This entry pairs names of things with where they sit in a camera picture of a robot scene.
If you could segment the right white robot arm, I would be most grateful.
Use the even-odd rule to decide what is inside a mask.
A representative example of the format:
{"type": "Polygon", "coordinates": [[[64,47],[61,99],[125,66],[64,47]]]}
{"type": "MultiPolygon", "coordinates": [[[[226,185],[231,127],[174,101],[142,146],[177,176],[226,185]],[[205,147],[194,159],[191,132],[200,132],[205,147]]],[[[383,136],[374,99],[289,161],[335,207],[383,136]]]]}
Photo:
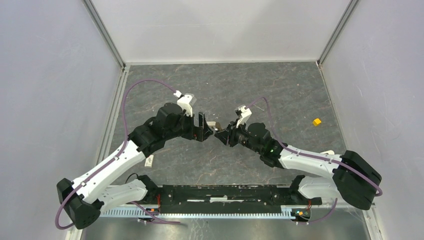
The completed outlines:
{"type": "Polygon", "coordinates": [[[357,152],[329,154],[295,148],[271,136],[264,123],[215,128],[215,137],[229,147],[240,144],[259,154],[271,168],[297,170],[312,176],[298,177],[289,189],[289,199],[302,204],[313,198],[341,198],[360,210],[369,210],[382,195],[382,176],[357,152]]]}

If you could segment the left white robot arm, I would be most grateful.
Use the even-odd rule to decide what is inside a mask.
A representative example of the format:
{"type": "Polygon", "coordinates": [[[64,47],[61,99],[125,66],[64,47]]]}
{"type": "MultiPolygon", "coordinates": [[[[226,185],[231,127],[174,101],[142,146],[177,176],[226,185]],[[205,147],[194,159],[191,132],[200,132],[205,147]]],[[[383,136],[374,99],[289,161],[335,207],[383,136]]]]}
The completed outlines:
{"type": "Polygon", "coordinates": [[[216,123],[207,122],[202,112],[196,125],[194,115],[189,115],[186,109],[176,103],[166,103],[156,116],[127,134],[117,150],[93,169],[73,180],[63,178],[57,183],[60,207],[55,216],[56,227],[64,229],[59,224],[62,211],[70,218],[71,225],[81,230],[94,223],[101,213],[120,205],[138,201],[153,203],[157,186],[147,176],[114,187],[110,184],[162,149],[166,141],[181,137],[203,142],[216,130],[216,123]]]}

